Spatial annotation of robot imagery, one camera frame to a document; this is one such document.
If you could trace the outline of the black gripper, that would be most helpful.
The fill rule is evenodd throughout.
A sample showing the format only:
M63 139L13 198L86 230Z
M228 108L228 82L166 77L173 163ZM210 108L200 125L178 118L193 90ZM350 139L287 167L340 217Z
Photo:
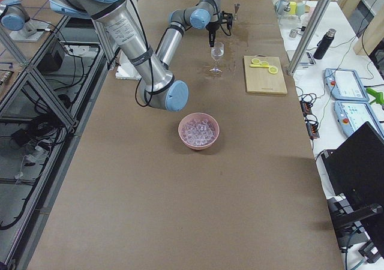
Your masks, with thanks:
M221 21L209 22L206 26L206 30L209 31L209 46L214 47L216 31L219 30Z

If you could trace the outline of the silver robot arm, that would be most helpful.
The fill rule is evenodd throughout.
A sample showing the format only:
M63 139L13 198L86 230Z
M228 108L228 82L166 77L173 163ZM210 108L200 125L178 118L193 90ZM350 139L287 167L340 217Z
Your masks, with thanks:
M132 1L49 0L56 13L91 19L104 26L141 76L137 90L143 107L180 111L188 101L189 90L185 82L175 79L169 64L188 27L207 29L209 45L214 45L215 32L223 19L221 0L200 0L193 7L172 12L157 50L148 43L137 9L128 9Z

